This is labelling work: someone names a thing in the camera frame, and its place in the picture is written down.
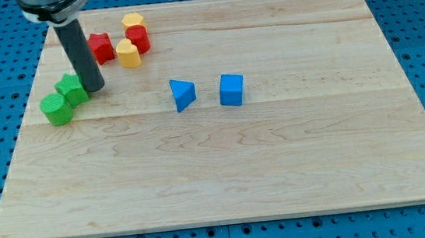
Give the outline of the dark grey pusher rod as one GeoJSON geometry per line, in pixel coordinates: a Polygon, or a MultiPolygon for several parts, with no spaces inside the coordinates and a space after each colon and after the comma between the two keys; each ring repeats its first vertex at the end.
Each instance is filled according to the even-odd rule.
{"type": "Polygon", "coordinates": [[[100,91],[104,87],[104,78],[93,56],[79,21],[74,19],[65,26],[54,28],[71,65],[85,91],[100,91]]]}

